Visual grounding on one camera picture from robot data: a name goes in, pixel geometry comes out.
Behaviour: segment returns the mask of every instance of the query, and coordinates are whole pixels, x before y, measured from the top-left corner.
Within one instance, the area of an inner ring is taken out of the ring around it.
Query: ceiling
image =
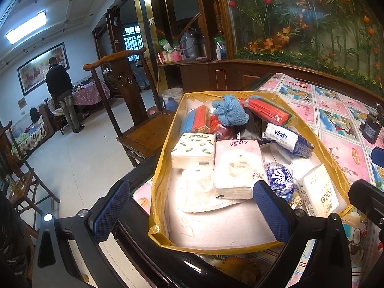
[[[0,29],[0,70],[24,55],[45,39],[66,30],[90,27],[94,18],[105,13],[109,0],[19,0]],[[11,44],[6,34],[39,12],[46,11],[47,24]]]

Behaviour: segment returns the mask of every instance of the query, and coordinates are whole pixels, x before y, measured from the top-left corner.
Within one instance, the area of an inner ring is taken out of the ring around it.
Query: white bucket
[[[182,87],[174,87],[172,89],[165,90],[163,92],[163,106],[166,108],[166,103],[170,97],[172,97],[178,104],[180,104],[181,97],[183,96],[183,88]]]

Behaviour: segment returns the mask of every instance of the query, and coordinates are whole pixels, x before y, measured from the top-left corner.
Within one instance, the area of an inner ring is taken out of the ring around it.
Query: framed painting
[[[63,65],[65,69],[70,68],[64,43],[56,45],[46,52],[37,55],[17,69],[24,96],[45,82],[45,76],[49,70],[49,59],[52,56],[55,56],[57,63]]]

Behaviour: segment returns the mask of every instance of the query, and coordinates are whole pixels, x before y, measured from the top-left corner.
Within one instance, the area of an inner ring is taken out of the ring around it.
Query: black jacket
[[[55,97],[72,88],[70,75],[62,65],[55,64],[49,67],[45,81],[47,82],[49,93]]]

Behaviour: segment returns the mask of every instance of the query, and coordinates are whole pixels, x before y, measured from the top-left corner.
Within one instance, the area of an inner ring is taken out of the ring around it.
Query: flower mural
[[[383,28],[365,0],[229,0],[236,58],[320,70],[384,96]]]

